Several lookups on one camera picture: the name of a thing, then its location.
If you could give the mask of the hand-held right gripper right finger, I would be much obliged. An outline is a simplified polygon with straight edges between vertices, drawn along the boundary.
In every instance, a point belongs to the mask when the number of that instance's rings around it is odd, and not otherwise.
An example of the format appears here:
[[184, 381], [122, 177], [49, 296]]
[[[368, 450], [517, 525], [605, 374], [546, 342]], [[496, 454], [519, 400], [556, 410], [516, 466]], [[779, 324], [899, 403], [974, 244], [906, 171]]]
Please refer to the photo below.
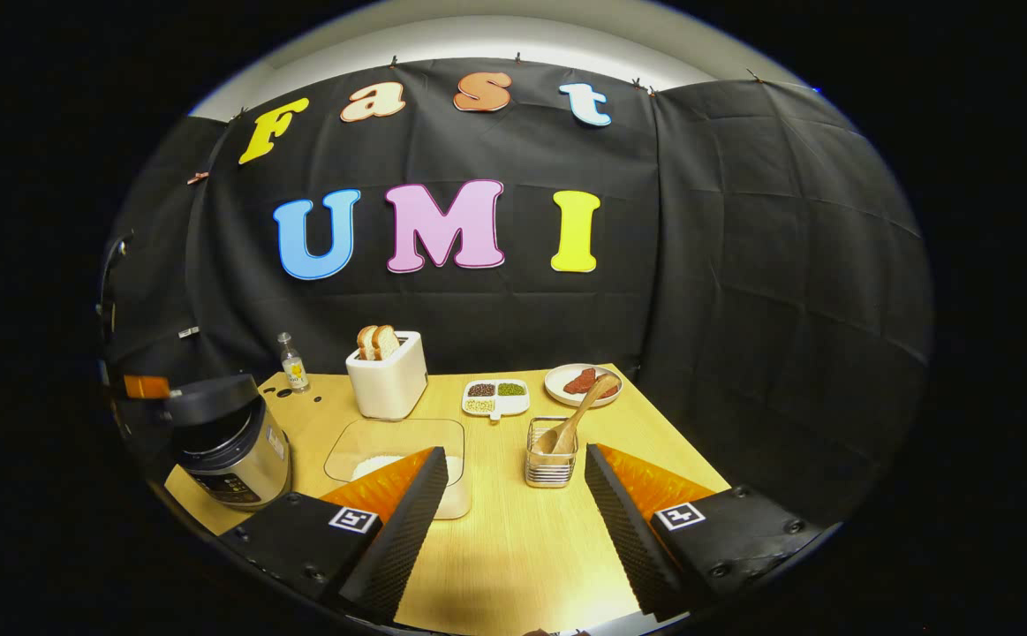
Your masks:
[[586, 447], [585, 480], [639, 610], [660, 620], [739, 602], [823, 540], [756, 488], [713, 491], [606, 444]]

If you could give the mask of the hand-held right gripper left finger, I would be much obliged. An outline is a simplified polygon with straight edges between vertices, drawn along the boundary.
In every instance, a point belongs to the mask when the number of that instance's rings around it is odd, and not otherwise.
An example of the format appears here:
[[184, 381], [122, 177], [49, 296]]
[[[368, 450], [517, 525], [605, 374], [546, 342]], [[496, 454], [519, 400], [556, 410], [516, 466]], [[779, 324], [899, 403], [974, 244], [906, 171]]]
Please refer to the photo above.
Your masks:
[[428, 447], [324, 496], [280, 496], [218, 543], [308, 602], [389, 624], [448, 479]]

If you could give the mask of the metal wire chopstick holder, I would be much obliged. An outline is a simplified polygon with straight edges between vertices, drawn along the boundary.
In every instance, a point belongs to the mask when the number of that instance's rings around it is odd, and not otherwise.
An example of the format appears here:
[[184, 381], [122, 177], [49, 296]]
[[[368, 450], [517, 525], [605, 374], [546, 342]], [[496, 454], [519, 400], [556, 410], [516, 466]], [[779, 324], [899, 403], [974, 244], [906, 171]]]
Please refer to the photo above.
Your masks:
[[534, 450], [539, 438], [554, 427], [561, 426], [566, 416], [534, 416], [526, 431], [524, 478], [533, 488], [564, 488], [577, 466], [578, 442], [567, 454], [549, 454]]

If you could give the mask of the dark grey rice cooker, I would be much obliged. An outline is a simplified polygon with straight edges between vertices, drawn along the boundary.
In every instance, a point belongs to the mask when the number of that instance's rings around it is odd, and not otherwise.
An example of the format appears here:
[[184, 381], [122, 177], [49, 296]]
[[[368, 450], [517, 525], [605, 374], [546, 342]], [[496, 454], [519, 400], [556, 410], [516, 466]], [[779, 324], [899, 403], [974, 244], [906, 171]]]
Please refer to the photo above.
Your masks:
[[255, 511], [290, 494], [290, 439], [251, 375], [173, 388], [163, 406], [177, 465], [215, 502]]

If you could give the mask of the wooden spoon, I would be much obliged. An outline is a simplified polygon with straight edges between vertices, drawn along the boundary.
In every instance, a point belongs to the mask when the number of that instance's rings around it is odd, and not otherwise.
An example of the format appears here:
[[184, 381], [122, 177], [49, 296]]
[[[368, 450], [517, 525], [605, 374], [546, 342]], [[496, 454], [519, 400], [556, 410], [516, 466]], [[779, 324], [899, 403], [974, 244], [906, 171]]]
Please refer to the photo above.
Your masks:
[[577, 410], [561, 424], [544, 432], [537, 440], [531, 444], [530, 452], [541, 456], [566, 456], [574, 454], [577, 449], [575, 435], [578, 431], [578, 423], [581, 422], [586, 412], [593, 408], [593, 404], [602, 398], [606, 392], [621, 385], [621, 380], [615, 375], [604, 374], [595, 378], [593, 386], [585, 394]]

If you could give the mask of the clear plastic tray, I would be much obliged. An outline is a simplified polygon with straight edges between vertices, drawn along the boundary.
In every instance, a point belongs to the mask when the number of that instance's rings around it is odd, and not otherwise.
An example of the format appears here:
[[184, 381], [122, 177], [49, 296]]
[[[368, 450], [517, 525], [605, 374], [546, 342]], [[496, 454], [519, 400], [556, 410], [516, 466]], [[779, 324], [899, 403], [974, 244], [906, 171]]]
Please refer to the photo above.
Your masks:
[[460, 422], [449, 419], [354, 421], [347, 424], [333, 443], [324, 462], [324, 473], [343, 486], [376, 467], [388, 466], [431, 446], [444, 448], [448, 467], [448, 483], [434, 519], [460, 519], [472, 510], [470, 474], [465, 466], [467, 443]]

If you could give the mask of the white toaster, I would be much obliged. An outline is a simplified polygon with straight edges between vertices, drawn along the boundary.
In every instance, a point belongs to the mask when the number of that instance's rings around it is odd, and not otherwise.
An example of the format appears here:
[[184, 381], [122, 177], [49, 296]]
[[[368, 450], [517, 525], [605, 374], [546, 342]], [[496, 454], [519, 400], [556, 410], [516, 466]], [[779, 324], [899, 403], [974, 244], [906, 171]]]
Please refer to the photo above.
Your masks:
[[346, 369], [359, 413], [369, 419], [400, 421], [426, 390], [428, 372], [423, 335], [400, 331], [400, 350], [385, 361], [363, 360], [352, 351]]

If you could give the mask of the small glass bottle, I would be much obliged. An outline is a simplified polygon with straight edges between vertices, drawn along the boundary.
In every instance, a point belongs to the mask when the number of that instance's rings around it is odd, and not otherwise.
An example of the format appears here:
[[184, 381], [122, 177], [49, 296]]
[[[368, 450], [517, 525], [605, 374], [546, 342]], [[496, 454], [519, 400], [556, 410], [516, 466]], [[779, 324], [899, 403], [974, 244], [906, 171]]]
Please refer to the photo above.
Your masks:
[[292, 343], [291, 334], [283, 331], [276, 337], [276, 342], [282, 346], [282, 367], [291, 390], [294, 392], [310, 390], [310, 379], [307, 377], [304, 361]]

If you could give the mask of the white divided bean dish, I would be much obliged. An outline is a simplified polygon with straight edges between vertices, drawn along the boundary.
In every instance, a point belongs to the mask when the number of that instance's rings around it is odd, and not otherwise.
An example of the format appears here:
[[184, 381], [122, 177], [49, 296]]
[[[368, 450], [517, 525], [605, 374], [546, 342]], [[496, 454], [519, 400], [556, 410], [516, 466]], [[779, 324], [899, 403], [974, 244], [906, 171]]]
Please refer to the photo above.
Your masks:
[[522, 380], [473, 380], [462, 391], [461, 410], [472, 416], [487, 416], [490, 421], [525, 413], [530, 405], [528, 386]]

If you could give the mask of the white round plate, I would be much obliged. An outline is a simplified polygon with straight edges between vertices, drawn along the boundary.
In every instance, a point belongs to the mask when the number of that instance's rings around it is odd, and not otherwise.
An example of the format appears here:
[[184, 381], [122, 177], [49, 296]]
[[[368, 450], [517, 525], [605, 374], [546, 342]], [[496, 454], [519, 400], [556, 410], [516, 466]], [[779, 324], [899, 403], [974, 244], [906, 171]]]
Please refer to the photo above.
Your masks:
[[586, 365], [585, 363], [573, 363], [573, 365], [562, 365], [559, 367], [554, 367], [551, 371], [545, 377], [544, 386], [546, 392], [556, 399], [559, 403], [566, 404], [569, 406], [579, 406], [582, 399], [585, 398], [585, 394], [572, 395], [564, 391], [564, 386], [570, 381], [575, 375], [578, 374], [585, 367], [594, 367], [597, 370], [597, 377], [604, 374], [612, 374], [621, 380], [621, 386], [619, 386], [619, 391], [614, 396], [607, 399], [602, 399], [602, 401], [597, 401], [593, 404], [593, 408], [605, 406], [611, 404], [618, 398], [619, 395], [623, 392], [623, 387], [625, 387], [625, 382], [621, 375], [617, 372], [609, 369], [609, 367], [597, 366], [597, 365]]

